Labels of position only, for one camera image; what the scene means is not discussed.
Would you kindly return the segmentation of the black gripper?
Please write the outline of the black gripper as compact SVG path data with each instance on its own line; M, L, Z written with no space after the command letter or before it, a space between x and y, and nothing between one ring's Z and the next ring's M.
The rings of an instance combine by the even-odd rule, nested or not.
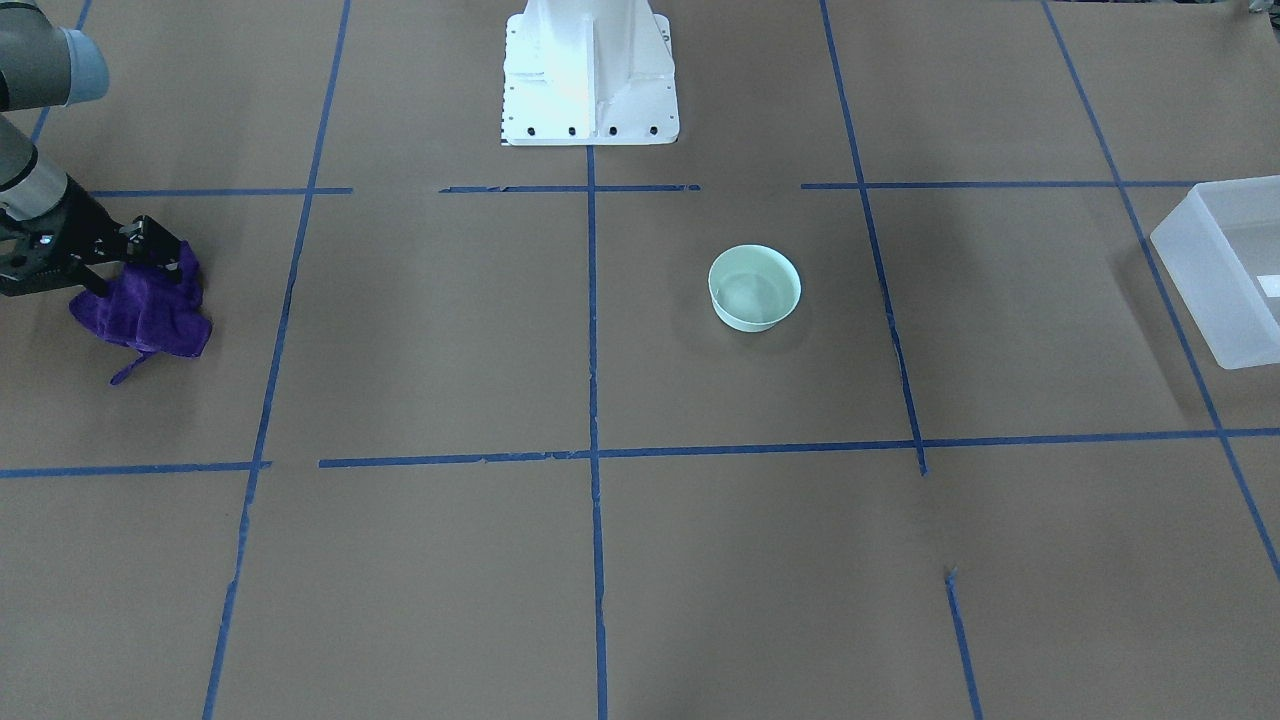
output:
M124 261L124 282L184 281L184 242L148 215L131 224L115 222L76 179L45 214L19 220L3 210L3 241L12 247L1 256L1 293L20 297L82 287L105 292L106 281L90 270Z

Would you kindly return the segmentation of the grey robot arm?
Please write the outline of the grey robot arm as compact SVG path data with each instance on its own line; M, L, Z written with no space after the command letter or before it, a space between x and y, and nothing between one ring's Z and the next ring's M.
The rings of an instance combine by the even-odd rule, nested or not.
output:
M101 99L109 69L96 42L55 26L35 1L1 9L3 111ZM93 265L150 266L180 282L182 242L155 219L115 222L108 210L9 119L3 119L3 295L68 287L108 293Z

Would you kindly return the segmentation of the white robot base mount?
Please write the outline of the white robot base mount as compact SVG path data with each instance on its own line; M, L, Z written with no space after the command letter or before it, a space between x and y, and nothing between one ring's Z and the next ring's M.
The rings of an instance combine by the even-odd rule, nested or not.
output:
M676 143L669 19L648 1L529 1L506 20L500 142Z

